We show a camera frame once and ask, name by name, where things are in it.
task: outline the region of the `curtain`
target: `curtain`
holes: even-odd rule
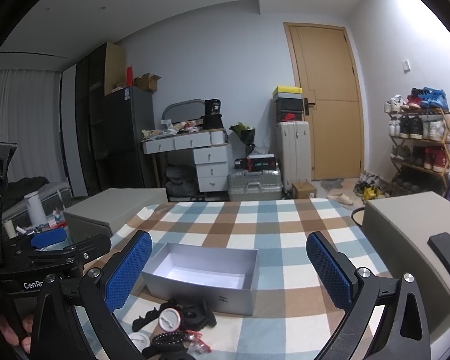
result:
[[[0,141],[18,143],[8,181],[66,181],[60,149],[60,73],[0,70]]]

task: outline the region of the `blue sneaker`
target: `blue sneaker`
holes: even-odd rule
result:
[[[444,90],[423,88],[424,94],[418,95],[422,102],[421,108],[441,108],[444,111],[448,111],[447,95]]]

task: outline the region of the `shoe rack shelf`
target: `shoe rack shelf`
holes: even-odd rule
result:
[[[415,166],[410,163],[407,163],[405,161],[397,160],[394,158],[391,158],[391,162],[394,164],[395,169],[397,170],[397,173],[400,171],[401,167],[408,167],[415,170],[418,170],[420,172],[428,173],[434,176],[438,176],[445,188],[443,196],[446,195],[447,189],[448,189],[448,181],[447,181],[447,174],[450,171],[450,112],[444,111],[441,108],[434,108],[434,109],[411,109],[411,110],[402,110],[401,112],[387,112],[390,117],[392,116],[398,116],[398,115],[435,115],[435,116],[442,116],[443,121],[445,122],[445,129],[442,140],[432,140],[432,139],[415,139],[415,138],[403,138],[403,137],[395,137],[390,136],[390,139],[394,143],[395,146],[399,146],[397,143],[398,140],[401,140],[401,144],[403,144],[405,141],[412,141],[414,143],[427,143],[427,144],[433,144],[438,145],[444,148],[445,154],[447,156],[447,165],[445,169],[442,172],[435,172],[432,169],[426,169],[422,168],[420,166]],[[398,186],[396,183],[391,183],[393,186],[395,186],[398,190],[401,190],[403,193],[411,194],[410,191]]]

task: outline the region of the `checkered tablecloth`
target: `checkered tablecloth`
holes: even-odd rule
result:
[[[213,360],[314,359],[338,326],[344,313],[336,309],[310,260],[307,235],[321,231],[356,267],[389,276],[387,268],[350,218],[350,211],[327,199],[265,202],[186,202],[149,206],[112,237],[112,250],[88,266],[103,266],[122,250],[137,229],[147,230],[152,254],[167,242],[208,247],[257,249],[259,280],[253,316],[216,313],[217,325],[202,330],[213,352],[193,356]],[[139,315],[163,302],[146,293],[140,278],[116,318],[127,333]],[[80,321],[98,359],[106,359],[81,307]],[[376,307],[355,353],[364,351],[376,330],[382,309]],[[142,332],[162,333],[157,321]]]

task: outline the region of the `white dresser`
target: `white dresser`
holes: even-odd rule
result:
[[[153,156],[157,185],[159,181],[155,155],[173,150],[193,149],[200,192],[215,192],[228,189],[227,176],[235,164],[232,144],[225,141],[225,130],[210,130],[150,138],[142,144],[145,154]]]

